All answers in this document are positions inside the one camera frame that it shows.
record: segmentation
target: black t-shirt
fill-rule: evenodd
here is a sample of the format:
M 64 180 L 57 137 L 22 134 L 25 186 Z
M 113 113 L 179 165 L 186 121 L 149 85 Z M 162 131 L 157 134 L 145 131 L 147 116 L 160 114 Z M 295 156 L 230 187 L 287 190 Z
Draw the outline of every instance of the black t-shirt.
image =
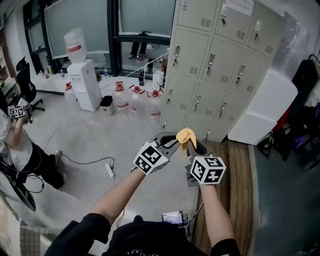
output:
M 110 224 L 100 214 L 90 213 L 70 224 L 59 234 L 44 256 L 85 256 L 94 240 L 107 243 Z M 185 231 L 167 222 L 132 222 L 113 232 L 109 249 L 103 256 L 205 256 L 185 237 Z M 211 256 L 240 256 L 234 239 L 218 242 Z

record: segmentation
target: black pants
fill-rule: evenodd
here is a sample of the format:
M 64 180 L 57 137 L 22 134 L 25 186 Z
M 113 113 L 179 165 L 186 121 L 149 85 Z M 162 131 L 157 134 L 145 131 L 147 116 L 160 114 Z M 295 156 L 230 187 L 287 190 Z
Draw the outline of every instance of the black pants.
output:
M 32 154 L 29 162 L 22 171 L 32 171 L 33 174 L 41 176 L 46 183 L 55 189 L 59 189 L 64 185 L 64 178 L 57 171 L 55 155 L 47 155 L 34 143 L 32 143 Z
M 131 55 L 137 55 L 138 49 L 139 49 L 139 42 L 133 42 L 132 43 L 132 48 L 131 48 Z M 146 49 L 147 49 L 147 43 L 142 42 L 141 43 L 141 48 L 140 48 L 140 54 L 146 54 Z

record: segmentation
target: water bottle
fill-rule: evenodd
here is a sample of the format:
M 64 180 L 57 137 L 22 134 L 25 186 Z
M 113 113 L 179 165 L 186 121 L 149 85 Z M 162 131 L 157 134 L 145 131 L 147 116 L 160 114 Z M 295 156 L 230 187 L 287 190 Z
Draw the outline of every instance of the water bottle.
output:
M 126 95 L 126 91 L 124 90 L 124 83 L 123 82 L 116 82 L 115 83 L 115 93 L 114 93 L 114 103 L 116 106 L 116 110 L 122 117 L 128 116 L 128 98 Z
M 68 105 L 71 109 L 77 109 L 79 107 L 78 99 L 75 91 L 72 89 L 71 82 L 68 82 L 64 91 L 64 98 L 68 102 Z
M 161 100 L 159 98 L 159 92 L 154 90 L 150 100 L 150 123 L 153 126 L 157 126 L 160 123 L 161 115 Z
M 145 106 L 142 98 L 144 92 L 144 90 L 140 90 L 139 86 L 135 86 L 131 97 L 129 97 L 129 116 L 135 120 L 144 118 Z

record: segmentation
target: person's arm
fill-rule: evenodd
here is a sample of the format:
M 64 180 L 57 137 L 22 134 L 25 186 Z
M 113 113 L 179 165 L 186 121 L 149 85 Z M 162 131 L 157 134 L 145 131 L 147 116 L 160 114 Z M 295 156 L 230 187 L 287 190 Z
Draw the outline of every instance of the person's arm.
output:
M 20 145 L 24 123 L 25 120 L 23 118 L 19 118 L 15 124 L 15 129 L 9 130 L 4 142 L 7 143 L 10 148 L 16 148 Z
M 123 181 L 108 190 L 98 200 L 91 213 L 104 216 L 112 226 L 145 176 L 141 170 L 134 169 Z
M 200 185 L 205 222 L 212 247 L 225 239 L 234 239 L 231 219 L 222 205 L 213 185 Z

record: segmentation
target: metal locker cabinet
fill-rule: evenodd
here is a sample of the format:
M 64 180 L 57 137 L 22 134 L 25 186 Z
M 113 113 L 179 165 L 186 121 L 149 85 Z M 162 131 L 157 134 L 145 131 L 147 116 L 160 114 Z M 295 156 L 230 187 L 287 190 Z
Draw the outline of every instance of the metal locker cabinet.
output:
M 198 78 L 208 40 L 207 35 L 177 29 L 170 72 Z
M 195 79 L 170 73 L 166 89 L 165 108 L 187 111 L 195 87 Z
M 280 16 L 259 6 L 248 47 L 271 56 L 278 49 L 284 26 Z
M 206 126 L 210 120 L 211 118 L 201 117 L 196 114 L 189 114 L 184 127 L 190 128 L 198 140 L 203 140 L 205 138 L 204 132 Z
M 181 0 L 178 25 L 210 32 L 218 0 Z
M 238 68 L 232 77 L 230 87 L 239 92 L 253 94 L 260 86 L 269 67 L 269 59 L 258 52 L 246 50 Z
M 221 142 L 247 107 L 249 99 L 249 95 L 232 89 L 228 90 L 220 105 L 220 110 L 204 130 L 204 137 L 211 141 Z
M 162 119 L 161 129 L 167 132 L 180 132 L 184 123 L 186 112 L 180 109 L 164 111 L 164 118 Z
M 225 88 L 220 85 L 205 81 L 200 82 L 190 113 L 202 117 L 215 116 L 224 93 Z
M 242 48 L 213 38 L 201 79 L 226 86 L 235 70 Z
M 214 33 L 244 44 L 249 31 L 253 11 L 251 16 L 249 16 L 240 11 L 226 7 L 225 3 L 226 0 L 222 0 Z

